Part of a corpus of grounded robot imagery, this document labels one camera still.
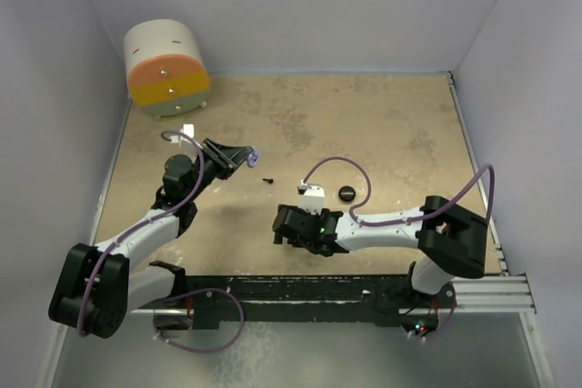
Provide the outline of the purple earbud charging case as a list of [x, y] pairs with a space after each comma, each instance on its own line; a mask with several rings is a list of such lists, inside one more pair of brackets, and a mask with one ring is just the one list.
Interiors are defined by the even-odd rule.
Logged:
[[260, 152], [256, 148], [253, 148], [251, 153], [246, 158], [246, 165], [249, 168], [256, 167], [259, 158], [260, 158]]

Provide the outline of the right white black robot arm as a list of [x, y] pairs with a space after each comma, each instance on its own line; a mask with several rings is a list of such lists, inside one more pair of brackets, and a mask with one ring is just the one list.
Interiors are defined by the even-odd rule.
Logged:
[[272, 224], [274, 243], [288, 243], [329, 257], [371, 248], [418, 250], [406, 282], [388, 294], [404, 304], [425, 307], [454, 278], [485, 275], [488, 222], [444, 197], [428, 196], [417, 208], [392, 214], [316, 210], [281, 204]]

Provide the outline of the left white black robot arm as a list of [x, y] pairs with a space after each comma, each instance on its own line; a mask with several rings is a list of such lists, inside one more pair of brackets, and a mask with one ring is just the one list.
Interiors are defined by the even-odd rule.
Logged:
[[184, 303], [186, 280], [178, 268], [157, 263], [142, 274], [135, 268], [188, 230], [197, 214], [196, 198], [211, 183], [228, 179], [242, 164], [254, 167], [259, 156], [252, 146], [198, 143], [184, 132], [166, 130], [161, 136], [184, 151], [166, 160], [145, 216], [102, 243], [74, 245], [65, 257], [48, 317], [81, 337], [108, 338], [129, 311], [155, 300], [167, 308]]

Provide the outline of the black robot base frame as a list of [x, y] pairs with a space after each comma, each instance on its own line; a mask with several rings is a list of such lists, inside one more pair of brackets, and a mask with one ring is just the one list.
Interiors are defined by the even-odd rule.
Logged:
[[159, 315], [192, 309], [196, 329], [222, 322], [371, 323], [378, 327], [438, 325], [456, 303], [453, 284], [435, 295], [415, 291], [408, 274], [192, 275], [154, 261], [132, 277], [128, 308]]

